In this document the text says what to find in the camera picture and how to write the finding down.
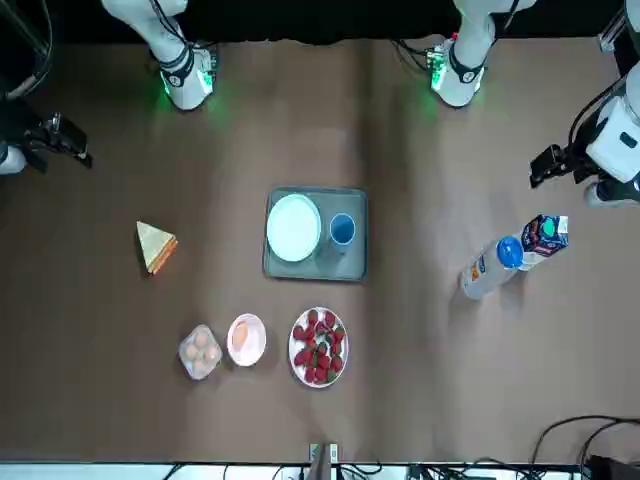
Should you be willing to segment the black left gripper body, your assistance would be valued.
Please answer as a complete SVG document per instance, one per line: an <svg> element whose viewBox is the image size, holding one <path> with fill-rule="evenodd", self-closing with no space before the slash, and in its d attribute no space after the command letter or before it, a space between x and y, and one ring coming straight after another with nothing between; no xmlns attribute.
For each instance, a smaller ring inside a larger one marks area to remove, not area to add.
<svg viewBox="0 0 640 480"><path fill-rule="evenodd" d="M560 174L570 175L575 184L591 177L599 177L600 167L587 155L584 147L567 146L561 154Z"/></svg>

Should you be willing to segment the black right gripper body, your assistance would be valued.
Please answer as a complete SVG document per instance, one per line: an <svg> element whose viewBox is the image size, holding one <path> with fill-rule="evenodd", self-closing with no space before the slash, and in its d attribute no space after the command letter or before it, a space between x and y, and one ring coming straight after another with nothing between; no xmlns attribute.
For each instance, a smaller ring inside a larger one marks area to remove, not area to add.
<svg viewBox="0 0 640 480"><path fill-rule="evenodd" d="M24 131L23 150L27 164L40 173L47 172L48 161L39 154L39 151L43 150L69 157L75 155L61 132L62 119L63 116L60 112L54 112L37 126Z"/></svg>

